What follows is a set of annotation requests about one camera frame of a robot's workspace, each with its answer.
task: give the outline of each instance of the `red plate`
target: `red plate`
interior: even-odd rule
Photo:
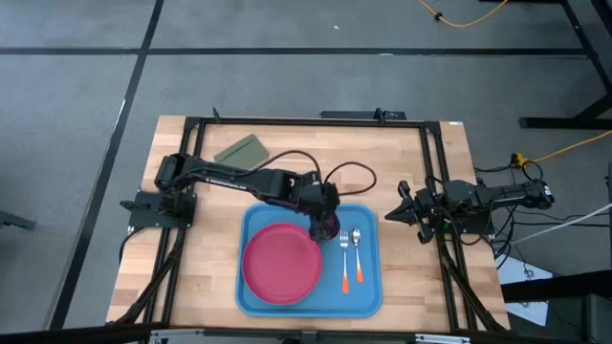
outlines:
[[[266,226],[247,243],[242,274],[261,300],[293,305],[315,288],[321,275],[321,251],[300,226]]]

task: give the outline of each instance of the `white cable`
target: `white cable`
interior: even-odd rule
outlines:
[[[583,220],[586,220],[586,219],[588,219],[588,218],[590,218],[590,217],[593,217],[593,216],[595,216],[595,215],[597,215],[597,214],[601,213],[602,211],[604,211],[605,209],[608,209],[608,208],[610,208],[610,207],[612,207],[612,204],[608,204],[608,205],[604,206],[604,207],[603,207],[603,208],[601,208],[601,209],[595,210],[595,211],[593,211],[592,213],[590,213],[590,214],[588,214],[588,215],[584,215],[584,216],[582,216],[581,218],[578,218],[578,219],[576,219],[576,220],[570,221],[570,222],[568,222],[568,223],[561,224],[561,225],[557,225],[557,226],[554,226],[554,227],[552,227],[552,228],[544,229],[544,230],[542,230],[542,231],[539,231],[538,233],[534,233],[534,234],[532,234],[532,235],[526,236],[526,237],[524,237],[523,239],[519,239],[519,240],[513,241],[513,242],[511,242],[511,244],[512,244],[512,245],[516,245],[516,244],[518,244],[518,243],[524,242],[525,240],[528,240],[528,239],[531,239],[531,238],[535,238],[536,236],[540,236],[540,235],[542,235],[542,234],[546,234],[546,233],[548,233],[548,232],[552,232],[553,230],[561,229],[561,228],[563,228],[563,227],[565,227],[565,226],[569,226],[569,225],[573,225],[573,224],[575,224],[575,223],[579,223],[580,221],[583,221]]]

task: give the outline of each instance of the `blue tray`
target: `blue tray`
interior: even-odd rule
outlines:
[[[346,251],[346,267],[350,292],[342,293],[342,250],[339,238],[320,244],[323,266],[317,286],[306,298],[291,306],[275,306],[255,296],[242,276],[242,253],[247,242],[261,228],[276,223],[291,223],[303,228],[310,226],[308,217],[291,210],[267,204],[250,207],[242,219],[240,254],[236,278],[236,303],[250,316],[265,317],[368,317],[383,302],[381,268],[376,218],[365,206],[343,204],[337,209],[342,230],[357,226],[361,231],[360,262],[363,283],[357,282],[355,247]]]

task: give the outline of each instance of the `orange handle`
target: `orange handle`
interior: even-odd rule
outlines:
[[[363,274],[361,273],[361,267],[357,267],[357,282],[363,282]]]
[[[348,293],[348,276],[342,276],[342,292]]]

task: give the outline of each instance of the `gray carpet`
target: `gray carpet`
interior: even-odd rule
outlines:
[[[456,22],[494,6],[431,4]],[[612,72],[612,37],[589,2],[572,5]],[[152,0],[44,6],[2,0],[0,46],[138,47],[152,7]],[[153,39],[153,47],[335,46],[575,48],[579,42],[554,5],[510,4],[489,21],[458,30],[433,22],[416,1],[397,0],[166,0]],[[8,162],[0,166],[0,209],[38,220],[34,231],[0,230],[0,262],[11,267],[0,271],[0,333],[44,326],[134,60],[0,57],[0,157]],[[158,115],[210,115],[216,106],[222,116],[313,118],[321,110],[382,107],[414,119],[464,121],[474,163],[490,167],[506,163],[512,152],[536,158],[598,134],[522,130],[517,119],[572,116],[602,95],[590,62],[579,57],[149,56],[67,326],[104,321],[128,219],[119,201],[134,197]],[[543,163],[557,198],[550,213],[605,204],[611,156],[610,140],[601,140]],[[483,178],[491,185],[510,181],[506,173]],[[502,218],[503,211],[495,215]],[[535,230],[518,227],[515,235]],[[609,242],[605,228],[575,227],[520,249],[531,264],[567,274],[610,268]]]

